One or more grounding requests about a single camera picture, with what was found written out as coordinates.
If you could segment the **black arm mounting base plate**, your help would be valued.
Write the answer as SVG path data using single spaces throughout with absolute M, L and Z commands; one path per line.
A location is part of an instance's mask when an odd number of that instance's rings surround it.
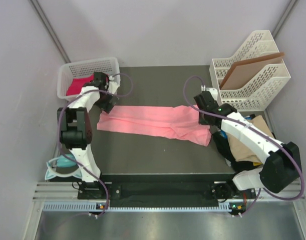
M 235 190 L 226 182 L 99 182 L 79 183 L 78 199 L 109 200 L 116 208 L 216 207 L 229 199 L 255 198 L 254 190 Z

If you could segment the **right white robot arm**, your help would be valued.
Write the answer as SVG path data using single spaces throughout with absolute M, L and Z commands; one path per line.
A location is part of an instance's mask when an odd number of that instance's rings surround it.
M 301 189 L 295 199 L 302 196 L 304 180 L 300 167 L 299 148 L 293 142 L 283 143 L 248 122 L 233 106 L 224 103 L 219 105 L 209 91 L 201 92 L 194 97 L 195 110 L 208 125 L 237 138 L 248 147 L 261 162 L 261 166 L 252 170 L 237 173 L 232 182 L 226 185 L 230 197 L 237 198 L 247 189 L 264 189 L 276 197 L 296 179 L 300 179 Z

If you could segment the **pink t-shirt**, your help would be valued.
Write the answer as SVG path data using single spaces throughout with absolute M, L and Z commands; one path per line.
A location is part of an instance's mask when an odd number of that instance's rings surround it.
M 198 123 L 198 112 L 189 106 L 116 106 L 102 113 L 97 123 L 101 131 L 165 137 L 208 146 L 210 126 Z

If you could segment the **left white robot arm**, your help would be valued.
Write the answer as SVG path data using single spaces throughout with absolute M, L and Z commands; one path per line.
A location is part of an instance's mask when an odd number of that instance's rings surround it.
M 98 106 L 109 113 L 119 99 L 118 74 L 94 72 L 93 79 L 86 82 L 79 94 L 57 111 L 58 144 L 64 145 L 71 156 L 63 157 L 75 163 L 81 173 L 79 191 L 88 190 L 95 198 L 108 197 L 108 189 L 101 180 L 101 170 L 95 162 L 91 149 L 93 132 L 89 111 Z

